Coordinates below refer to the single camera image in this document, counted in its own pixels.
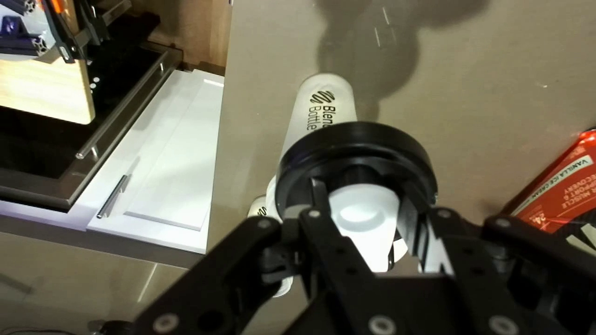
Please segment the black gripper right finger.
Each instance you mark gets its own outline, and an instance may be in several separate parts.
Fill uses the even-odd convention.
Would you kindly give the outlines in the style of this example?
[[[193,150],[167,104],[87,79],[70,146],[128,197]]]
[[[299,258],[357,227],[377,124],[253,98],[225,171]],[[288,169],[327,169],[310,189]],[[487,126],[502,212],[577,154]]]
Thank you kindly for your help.
[[[493,273],[482,241],[470,223],[456,210],[433,206],[420,213],[415,227],[413,254],[422,273],[439,273],[463,288],[480,284]]]

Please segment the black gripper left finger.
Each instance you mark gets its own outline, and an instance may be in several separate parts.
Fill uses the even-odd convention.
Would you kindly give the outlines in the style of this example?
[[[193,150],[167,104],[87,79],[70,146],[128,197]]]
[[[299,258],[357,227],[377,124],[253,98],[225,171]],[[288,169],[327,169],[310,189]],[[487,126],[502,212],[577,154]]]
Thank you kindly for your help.
[[[312,180],[312,206],[303,217],[308,238],[310,290],[366,282],[379,269],[379,187],[357,182],[329,189]]]

